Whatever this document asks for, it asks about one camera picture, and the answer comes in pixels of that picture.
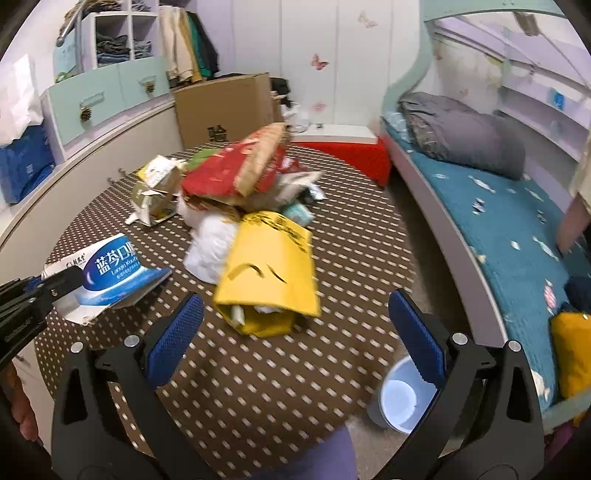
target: mint green drawer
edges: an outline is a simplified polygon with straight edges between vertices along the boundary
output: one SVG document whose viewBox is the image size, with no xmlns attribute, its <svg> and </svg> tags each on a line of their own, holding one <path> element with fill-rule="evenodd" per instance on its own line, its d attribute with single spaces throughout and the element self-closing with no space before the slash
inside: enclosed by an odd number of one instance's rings
<svg viewBox="0 0 591 480">
<path fill-rule="evenodd" d="M 126 108 L 117 65 L 89 70 L 50 87 L 48 91 L 64 145 Z M 90 109 L 90 118 L 84 121 L 80 114 L 86 108 Z"/>
<path fill-rule="evenodd" d="M 168 93 L 164 57 L 126 61 L 117 65 L 125 108 Z"/>
</svg>

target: drawer handle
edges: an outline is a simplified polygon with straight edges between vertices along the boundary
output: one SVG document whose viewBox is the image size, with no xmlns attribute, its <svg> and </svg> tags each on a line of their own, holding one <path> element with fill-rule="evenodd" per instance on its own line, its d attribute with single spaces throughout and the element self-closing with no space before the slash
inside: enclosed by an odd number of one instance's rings
<svg viewBox="0 0 591 480">
<path fill-rule="evenodd" d="M 146 95 L 150 95 L 156 91 L 156 75 L 142 78 L 138 83 L 144 86 Z"/>
<path fill-rule="evenodd" d="M 80 121 L 81 122 L 87 122 L 88 120 L 90 120 L 90 117 L 92 117 L 92 108 L 88 107 L 88 106 L 84 106 L 82 108 L 80 108 Z"/>
<path fill-rule="evenodd" d="M 87 122 L 92 117 L 92 106 L 105 100 L 105 93 L 99 92 L 80 102 L 80 121 Z"/>
</svg>

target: blue bag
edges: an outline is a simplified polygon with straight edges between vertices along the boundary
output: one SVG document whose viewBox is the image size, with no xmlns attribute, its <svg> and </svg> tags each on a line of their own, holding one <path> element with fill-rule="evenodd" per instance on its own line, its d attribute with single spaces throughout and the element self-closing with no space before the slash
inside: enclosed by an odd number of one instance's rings
<svg viewBox="0 0 591 480">
<path fill-rule="evenodd" d="M 43 125 L 30 125 L 21 138 L 0 147 L 0 188 L 6 202 L 20 202 L 51 173 L 54 165 Z"/>
</svg>

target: white trash bin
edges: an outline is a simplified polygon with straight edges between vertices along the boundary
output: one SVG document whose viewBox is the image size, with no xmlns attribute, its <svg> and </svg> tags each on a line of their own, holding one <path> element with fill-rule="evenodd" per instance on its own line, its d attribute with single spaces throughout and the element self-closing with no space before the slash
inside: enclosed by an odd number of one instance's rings
<svg viewBox="0 0 591 480">
<path fill-rule="evenodd" d="M 421 377 L 409 355 L 388 372 L 368 407 L 369 418 L 382 428 L 410 434 L 417 426 L 437 388 Z"/>
</svg>

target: person's hand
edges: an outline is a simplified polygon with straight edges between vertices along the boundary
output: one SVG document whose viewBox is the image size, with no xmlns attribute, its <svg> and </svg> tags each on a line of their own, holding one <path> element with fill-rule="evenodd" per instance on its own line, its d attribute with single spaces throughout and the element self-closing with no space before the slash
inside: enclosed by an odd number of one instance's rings
<svg viewBox="0 0 591 480">
<path fill-rule="evenodd" d="M 35 442 L 39 437 L 37 419 L 31 407 L 31 402 L 29 402 L 26 393 L 22 389 L 22 382 L 18 377 L 17 369 L 14 368 L 13 364 L 9 364 L 5 373 L 7 384 L 12 389 L 10 396 L 12 416 L 20 425 L 21 435 L 25 439 Z"/>
</svg>

